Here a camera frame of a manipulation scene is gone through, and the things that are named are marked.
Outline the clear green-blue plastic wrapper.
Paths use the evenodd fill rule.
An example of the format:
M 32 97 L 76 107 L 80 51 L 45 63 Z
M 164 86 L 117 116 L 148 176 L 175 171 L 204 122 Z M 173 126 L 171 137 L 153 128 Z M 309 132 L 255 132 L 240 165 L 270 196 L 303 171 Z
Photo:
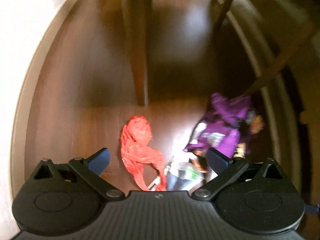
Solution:
M 172 158 L 165 167 L 167 191 L 188 191 L 192 193 L 204 184 L 204 174 L 191 162 Z

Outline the red plastic bag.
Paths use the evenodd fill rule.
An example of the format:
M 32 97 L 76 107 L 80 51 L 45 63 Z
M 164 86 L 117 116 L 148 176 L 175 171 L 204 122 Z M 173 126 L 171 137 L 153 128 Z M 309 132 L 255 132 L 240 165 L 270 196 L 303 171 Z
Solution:
M 161 151 L 148 146 L 151 139 L 152 131 L 148 120 L 143 116 L 133 116 L 121 132 L 121 158 L 125 168 L 141 190 L 149 191 L 144 181 L 144 165 L 148 164 L 157 170 L 160 177 L 156 191 L 165 191 L 167 178 L 164 174 L 164 155 Z

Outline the purple snack bag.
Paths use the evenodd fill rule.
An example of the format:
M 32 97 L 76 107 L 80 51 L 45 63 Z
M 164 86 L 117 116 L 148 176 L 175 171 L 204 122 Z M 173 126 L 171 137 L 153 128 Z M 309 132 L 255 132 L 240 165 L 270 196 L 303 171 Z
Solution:
M 229 158 L 245 157 L 250 153 L 250 140 L 264 126 L 249 96 L 229 99 L 214 93 L 210 110 L 195 125 L 184 152 L 204 156 L 214 148 Z

